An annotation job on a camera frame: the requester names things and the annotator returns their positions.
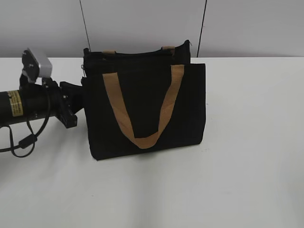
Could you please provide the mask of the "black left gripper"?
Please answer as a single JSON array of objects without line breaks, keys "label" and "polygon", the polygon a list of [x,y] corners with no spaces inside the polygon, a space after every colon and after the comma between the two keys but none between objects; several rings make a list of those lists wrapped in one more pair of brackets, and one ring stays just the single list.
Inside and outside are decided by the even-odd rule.
[{"label": "black left gripper", "polygon": [[59,84],[52,78],[42,79],[51,101],[50,113],[66,128],[77,126],[76,113],[84,108],[82,86],[65,81]]}]

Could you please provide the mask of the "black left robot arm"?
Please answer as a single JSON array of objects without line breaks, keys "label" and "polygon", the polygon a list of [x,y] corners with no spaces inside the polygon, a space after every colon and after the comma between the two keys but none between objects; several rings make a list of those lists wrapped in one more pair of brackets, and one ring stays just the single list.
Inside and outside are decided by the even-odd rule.
[{"label": "black left robot arm", "polygon": [[18,90],[0,93],[0,124],[56,117],[67,129],[77,126],[76,113],[84,107],[83,88],[68,82],[43,79],[25,83]]}]

